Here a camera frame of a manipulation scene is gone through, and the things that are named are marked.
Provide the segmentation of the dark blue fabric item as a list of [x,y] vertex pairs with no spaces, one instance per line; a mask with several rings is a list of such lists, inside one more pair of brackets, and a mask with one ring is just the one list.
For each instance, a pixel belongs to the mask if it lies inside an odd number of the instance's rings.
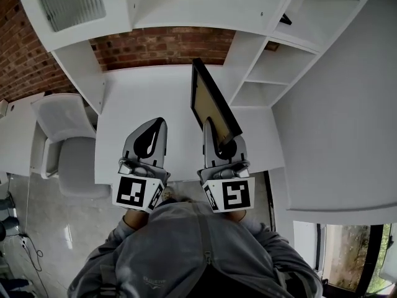
[[34,298],[32,293],[23,290],[31,283],[27,279],[0,278],[0,298]]

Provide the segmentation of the person's grey jacket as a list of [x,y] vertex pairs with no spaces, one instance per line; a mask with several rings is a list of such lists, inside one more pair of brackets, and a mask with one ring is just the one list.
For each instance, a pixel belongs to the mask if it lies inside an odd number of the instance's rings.
[[264,248],[203,202],[162,202],[115,249],[87,258],[68,298],[322,298],[316,272],[286,243]]

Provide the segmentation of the white desk with shelves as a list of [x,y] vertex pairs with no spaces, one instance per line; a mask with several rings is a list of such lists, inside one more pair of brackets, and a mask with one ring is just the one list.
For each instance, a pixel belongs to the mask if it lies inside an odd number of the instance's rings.
[[[230,99],[265,35],[235,31],[221,66],[210,66],[222,95]],[[168,125],[166,169],[173,180],[196,178],[203,166],[202,137],[190,109],[191,65],[161,65],[102,72],[89,40],[51,51],[76,89],[98,113],[95,171],[110,183],[126,136],[143,122],[163,117]],[[252,172],[284,166],[271,107],[233,107],[246,141]]]

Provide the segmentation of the person's right forearm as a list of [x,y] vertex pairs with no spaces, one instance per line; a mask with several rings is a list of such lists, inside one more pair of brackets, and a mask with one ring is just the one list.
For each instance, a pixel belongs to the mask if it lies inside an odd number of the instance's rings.
[[225,217],[246,228],[264,248],[269,248],[278,243],[288,244],[286,239],[272,231],[266,224],[250,218],[245,210],[227,212]]

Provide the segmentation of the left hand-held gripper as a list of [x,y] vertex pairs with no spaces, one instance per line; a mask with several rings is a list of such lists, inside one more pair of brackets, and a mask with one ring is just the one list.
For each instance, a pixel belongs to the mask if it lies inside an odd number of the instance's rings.
[[[163,169],[166,150],[167,123],[163,118],[141,124],[127,137],[112,186],[113,205],[154,211],[171,176]],[[153,166],[135,161],[151,162]]]

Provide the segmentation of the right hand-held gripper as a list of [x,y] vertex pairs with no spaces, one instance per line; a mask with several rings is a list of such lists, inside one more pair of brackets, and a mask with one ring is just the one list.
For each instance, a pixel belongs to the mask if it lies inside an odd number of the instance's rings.
[[[249,174],[246,144],[241,135],[219,148],[216,128],[208,118],[203,125],[205,169],[198,171],[203,191],[214,213],[254,207],[255,178]],[[220,159],[229,165],[220,165]]]

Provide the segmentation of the person's left forearm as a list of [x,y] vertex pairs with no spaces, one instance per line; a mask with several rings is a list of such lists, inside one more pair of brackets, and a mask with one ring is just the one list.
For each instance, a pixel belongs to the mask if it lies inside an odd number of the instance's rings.
[[137,210],[127,210],[115,229],[109,234],[106,245],[111,249],[118,247],[126,238],[143,228],[149,219],[149,214]]

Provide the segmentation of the white cabinet door frosted glass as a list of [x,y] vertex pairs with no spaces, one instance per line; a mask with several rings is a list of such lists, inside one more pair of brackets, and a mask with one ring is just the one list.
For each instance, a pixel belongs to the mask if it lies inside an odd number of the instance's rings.
[[140,0],[21,0],[46,51],[129,32]]

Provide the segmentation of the black framed deer picture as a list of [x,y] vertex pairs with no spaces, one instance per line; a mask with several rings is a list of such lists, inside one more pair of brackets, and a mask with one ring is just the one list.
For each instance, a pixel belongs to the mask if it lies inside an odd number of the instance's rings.
[[190,108],[201,129],[207,119],[215,126],[216,139],[226,145],[243,131],[201,58],[192,61]]

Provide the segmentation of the white grey office chair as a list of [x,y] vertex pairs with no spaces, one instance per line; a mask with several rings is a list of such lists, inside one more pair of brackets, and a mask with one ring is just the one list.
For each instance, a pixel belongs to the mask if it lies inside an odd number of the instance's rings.
[[31,103],[38,125],[46,136],[40,175],[58,177],[66,197],[108,198],[111,187],[95,183],[97,114],[87,112],[78,94],[52,94]]

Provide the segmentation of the dark grey floor equipment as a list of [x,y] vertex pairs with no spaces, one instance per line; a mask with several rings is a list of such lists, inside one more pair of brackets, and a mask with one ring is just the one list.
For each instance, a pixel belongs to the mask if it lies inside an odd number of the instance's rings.
[[[0,199],[0,212],[5,210],[14,210],[15,203],[10,194],[5,199]],[[0,220],[0,242],[7,236],[7,231],[19,226],[19,220],[16,217],[8,215],[4,220]]]

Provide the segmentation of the black floor trim strip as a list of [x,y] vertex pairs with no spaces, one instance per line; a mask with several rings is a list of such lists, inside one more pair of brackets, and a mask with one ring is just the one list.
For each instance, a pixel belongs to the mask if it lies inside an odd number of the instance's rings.
[[270,228],[272,231],[276,231],[275,226],[275,215],[274,215],[274,201],[272,197],[272,188],[270,184],[270,176],[268,171],[264,171],[264,181],[267,194],[267,203],[269,208]]

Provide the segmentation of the white open side shelves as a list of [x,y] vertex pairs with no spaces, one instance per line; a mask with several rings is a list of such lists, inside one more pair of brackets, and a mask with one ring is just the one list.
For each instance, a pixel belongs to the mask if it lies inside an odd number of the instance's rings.
[[272,107],[340,37],[368,0],[291,0],[263,37],[230,99],[233,107]]

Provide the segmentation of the black framed window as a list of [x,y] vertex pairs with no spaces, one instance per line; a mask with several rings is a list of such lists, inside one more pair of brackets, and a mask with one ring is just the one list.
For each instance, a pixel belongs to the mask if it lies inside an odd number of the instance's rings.
[[397,289],[397,223],[317,227],[324,298],[386,298]]

